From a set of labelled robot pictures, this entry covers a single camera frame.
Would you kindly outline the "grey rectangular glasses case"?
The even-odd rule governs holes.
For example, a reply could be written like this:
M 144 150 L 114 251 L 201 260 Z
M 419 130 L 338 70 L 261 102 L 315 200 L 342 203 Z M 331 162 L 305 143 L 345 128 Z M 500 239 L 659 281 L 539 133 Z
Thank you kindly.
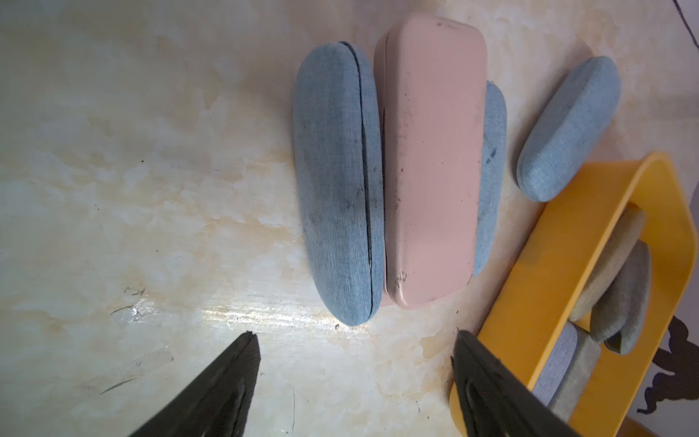
M 573 415 L 602 352 L 600 344 L 587 331 L 576 325 L 573 329 L 576 334 L 573 357 L 549 404 L 550 410 L 564 422 L 569 422 Z

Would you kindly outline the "tan glasses case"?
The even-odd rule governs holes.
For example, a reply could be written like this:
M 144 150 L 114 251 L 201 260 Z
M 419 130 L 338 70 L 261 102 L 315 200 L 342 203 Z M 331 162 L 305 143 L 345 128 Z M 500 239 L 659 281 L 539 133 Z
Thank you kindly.
M 633 204 L 626 206 L 573 306 L 570 322 L 577 322 L 590 313 L 609 289 L 640 239 L 644 222 L 642 209 Z

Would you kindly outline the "lavender glasses case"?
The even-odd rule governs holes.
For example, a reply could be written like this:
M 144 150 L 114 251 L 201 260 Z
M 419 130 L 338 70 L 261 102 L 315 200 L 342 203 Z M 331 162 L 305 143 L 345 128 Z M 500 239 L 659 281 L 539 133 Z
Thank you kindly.
M 575 326 L 566 322 L 533 388 L 533 395 L 548 406 L 560 387 L 577 347 Z

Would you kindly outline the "yellow plastic storage tray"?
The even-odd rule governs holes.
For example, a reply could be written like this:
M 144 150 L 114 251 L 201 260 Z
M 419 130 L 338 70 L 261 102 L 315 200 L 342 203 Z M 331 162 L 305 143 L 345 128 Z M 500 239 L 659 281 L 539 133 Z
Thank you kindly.
M 628 204 L 646 216 L 641 234 L 651 254 L 649 309 L 633 351 L 604 351 L 569 422 L 575 436 L 614 436 L 695 268 L 696 227 L 671 158 L 593 162 L 550 201 L 482 329 L 474 336 L 533 393 L 555 342 L 604 245 Z M 451 414 L 465 424 L 455 386 Z

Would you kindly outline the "blue glasses case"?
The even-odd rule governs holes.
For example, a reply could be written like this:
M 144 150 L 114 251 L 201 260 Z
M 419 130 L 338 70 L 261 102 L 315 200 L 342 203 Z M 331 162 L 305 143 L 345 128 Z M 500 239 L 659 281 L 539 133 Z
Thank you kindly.
M 311 51 L 293 99 L 300 214 L 317 291 L 348 326 L 370 320 L 385 286 L 382 133 L 371 63 L 348 42 Z
M 485 268 L 497 227 L 507 137 L 507 109 L 502 91 L 488 81 L 486 86 L 482 170 L 473 276 Z
M 516 165 L 519 189 L 548 202 L 561 193 L 609 127 L 622 92 L 608 56 L 580 63 L 565 78 L 536 121 Z

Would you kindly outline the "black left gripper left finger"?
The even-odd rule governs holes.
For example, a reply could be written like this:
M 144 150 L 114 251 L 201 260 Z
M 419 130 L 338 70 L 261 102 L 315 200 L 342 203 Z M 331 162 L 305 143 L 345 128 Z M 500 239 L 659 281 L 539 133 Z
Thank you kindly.
M 247 331 L 222 351 L 135 436 L 241 436 L 260 369 L 258 336 Z

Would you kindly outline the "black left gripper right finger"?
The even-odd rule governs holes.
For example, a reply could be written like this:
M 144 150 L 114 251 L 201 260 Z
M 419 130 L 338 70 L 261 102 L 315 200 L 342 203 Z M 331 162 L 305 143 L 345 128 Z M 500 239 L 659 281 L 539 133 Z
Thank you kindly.
M 575 436 L 469 331 L 459 331 L 453 374 L 468 436 Z

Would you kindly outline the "grey fabric glasses case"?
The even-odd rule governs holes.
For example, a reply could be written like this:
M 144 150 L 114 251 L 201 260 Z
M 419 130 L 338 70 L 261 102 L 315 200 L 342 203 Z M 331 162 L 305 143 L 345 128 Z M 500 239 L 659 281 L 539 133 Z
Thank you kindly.
M 644 329 L 650 300 L 652 262 L 650 249 L 638 240 L 619 273 L 593 306 L 592 339 L 619 355 L 628 355 Z

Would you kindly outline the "pink glasses case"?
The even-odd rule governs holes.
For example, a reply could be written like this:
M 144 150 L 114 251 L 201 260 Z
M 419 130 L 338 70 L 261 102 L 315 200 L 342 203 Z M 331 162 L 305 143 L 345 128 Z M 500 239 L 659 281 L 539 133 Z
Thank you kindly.
M 477 28 L 416 13 L 383 36 L 374 61 L 386 290 L 414 310 L 474 273 L 488 53 Z

